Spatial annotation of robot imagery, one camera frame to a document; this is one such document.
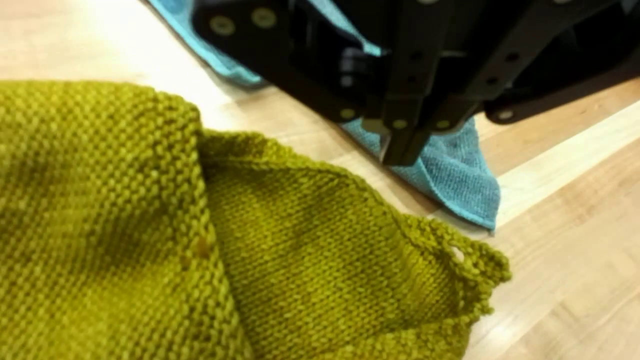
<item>black metal frame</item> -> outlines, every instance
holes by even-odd
[[[317,114],[377,121],[384,163],[412,163],[431,133],[480,109],[509,124],[558,105],[545,93],[640,44],[640,0],[334,2],[381,55],[363,53],[307,0],[195,0],[192,23]]]

